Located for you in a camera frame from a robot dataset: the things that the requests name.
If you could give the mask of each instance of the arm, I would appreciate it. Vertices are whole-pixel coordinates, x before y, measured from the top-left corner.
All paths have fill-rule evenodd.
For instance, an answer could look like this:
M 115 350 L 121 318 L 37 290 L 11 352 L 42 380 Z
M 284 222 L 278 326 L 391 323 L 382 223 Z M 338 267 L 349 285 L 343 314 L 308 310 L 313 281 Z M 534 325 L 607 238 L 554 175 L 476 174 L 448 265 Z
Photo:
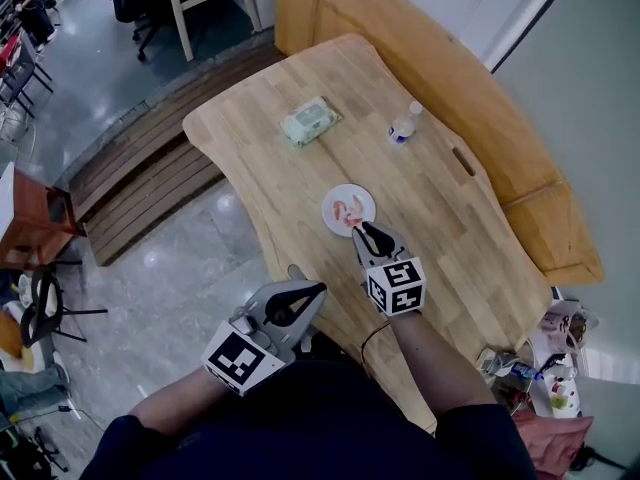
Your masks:
M 456 407 L 496 403 L 478 371 L 420 313 L 389 320 L 411 375 L 436 418 Z
M 145 428 L 176 436 L 209 411 L 228 391 L 202 367 L 146 398 L 129 414 L 138 418 Z

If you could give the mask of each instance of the wooden table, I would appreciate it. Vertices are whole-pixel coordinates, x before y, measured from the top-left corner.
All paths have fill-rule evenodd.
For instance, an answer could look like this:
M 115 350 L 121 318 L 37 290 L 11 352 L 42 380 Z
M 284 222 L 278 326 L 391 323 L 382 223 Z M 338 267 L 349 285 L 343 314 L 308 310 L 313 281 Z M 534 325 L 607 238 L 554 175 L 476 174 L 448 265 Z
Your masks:
M 278 121 L 321 95 L 343 116 L 303 149 Z M 326 192 L 356 183 L 372 194 L 376 221 L 393 227 L 422 260 L 427 318 L 475 360 L 491 344 L 518 349 L 551 293 L 509 225 L 487 175 L 464 141 L 423 112 L 404 145 L 391 121 L 411 95 L 362 37 L 349 34 L 275 64 L 212 98 L 183 123 L 189 140 L 234 186 L 256 227 L 270 275 L 290 263 L 325 282 L 329 299 L 315 324 L 359 359 L 382 321 L 359 283 L 350 239 L 333 235 L 320 213 Z M 430 428 L 420 397 L 387 328 L 367 345 L 367 365 L 407 417 Z

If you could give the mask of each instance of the person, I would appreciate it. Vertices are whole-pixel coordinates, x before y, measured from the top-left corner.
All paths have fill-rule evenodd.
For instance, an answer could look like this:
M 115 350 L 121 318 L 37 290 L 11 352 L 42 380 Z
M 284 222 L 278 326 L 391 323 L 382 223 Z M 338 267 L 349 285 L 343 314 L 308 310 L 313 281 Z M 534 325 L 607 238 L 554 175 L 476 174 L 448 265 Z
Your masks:
M 69 375 L 58 352 L 54 364 L 37 373 L 0 370 L 0 412 L 7 418 L 38 411 L 69 398 Z
M 419 313 L 390 322 L 438 420 L 435 438 L 354 366 L 298 360 L 244 398 L 199 368 L 115 419 L 81 480 L 535 479 L 475 368 Z
M 43 0 L 15 0 L 16 12 L 20 17 L 22 26 L 36 40 L 37 49 L 41 51 L 44 44 L 51 41 L 57 30 L 51 24 L 51 20 L 44 8 Z

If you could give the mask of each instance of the gray floor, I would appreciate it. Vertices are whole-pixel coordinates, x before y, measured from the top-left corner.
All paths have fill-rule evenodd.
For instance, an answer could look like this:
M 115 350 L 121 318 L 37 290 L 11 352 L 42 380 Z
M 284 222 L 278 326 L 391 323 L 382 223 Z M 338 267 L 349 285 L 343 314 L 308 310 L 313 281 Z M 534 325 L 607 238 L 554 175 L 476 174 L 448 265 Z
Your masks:
M 82 267 L 61 267 L 71 309 L 107 315 L 63 323 L 89 340 L 55 337 L 72 378 L 73 403 L 106 427 L 162 386 L 199 366 L 222 319 L 269 281 L 253 225 L 225 180 L 156 228 L 109 268 L 95 266 L 84 239 L 73 243 Z M 33 422 L 54 436 L 77 478 L 100 432 L 83 415 Z
M 0 168 L 14 160 L 48 184 L 132 108 L 144 107 L 167 84 L 251 36 L 249 18 L 231 0 L 211 0 L 185 16 L 194 61 L 186 62 L 177 29 L 167 26 L 149 44 L 148 60 L 141 63 L 131 39 L 135 25 L 116 21 L 111 0 L 65 0 L 59 10 L 51 13 L 59 33 L 42 52 L 55 92 L 32 80 L 26 92 L 35 102 L 36 119 L 26 131 L 6 122 L 2 132 L 3 137 L 17 137 L 19 154 L 0 142 Z M 12 117 L 20 114 L 10 111 Z

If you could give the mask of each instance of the clutter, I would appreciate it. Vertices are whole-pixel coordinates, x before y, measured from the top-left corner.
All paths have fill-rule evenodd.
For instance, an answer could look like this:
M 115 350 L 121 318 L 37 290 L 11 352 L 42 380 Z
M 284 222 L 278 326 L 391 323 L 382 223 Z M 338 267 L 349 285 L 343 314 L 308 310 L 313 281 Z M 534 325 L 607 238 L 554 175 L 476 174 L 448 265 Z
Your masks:
M 559 411 L 566 409 L 569 405 L 569 397 L 564 395 L 552 395 L 551 407 L 558 409 Z
M 563 300 L 554 304 L 540 322 L 549 340 L 549 348 L 556 353 L 575 353 L 584 346 L 587 329 L 598 325 L 598 319 L 585 310 L 580 302 Z
M 565 381 L 573 380 L 578 375 L 578 369 L 575 366 L 566 366 L 564 364 L 556 364 L 549 368 L 545 375 L 552 375 L 556 377 L 556 380 Z
M 542 368 L 540 368 L 540 373 L 544 374 L 544 372 L 546 372 L 552 366 L 561 363 L 565 356 L 566 354 L 551 354 L 549 359 L 547 359 L 542 365 Z
M 542 378 L 542 374 L 538 370 L 520 361 L 511 367 L 510 373 L 523 379 L 540 380 Z
M 518 356 L 510 352 L 496 352 L 485 348 L 476 360 L 476 369 L 485 377 L 505 377 L 509 375 L 511 367 L 518 361 Z
M 494 395 L 497 395 L 498 402 L 507 407 L 509 414 L 513 414 L 523 403 L 531 404 L 531 397 L 524 389 L 500 383 L 492 391 Z

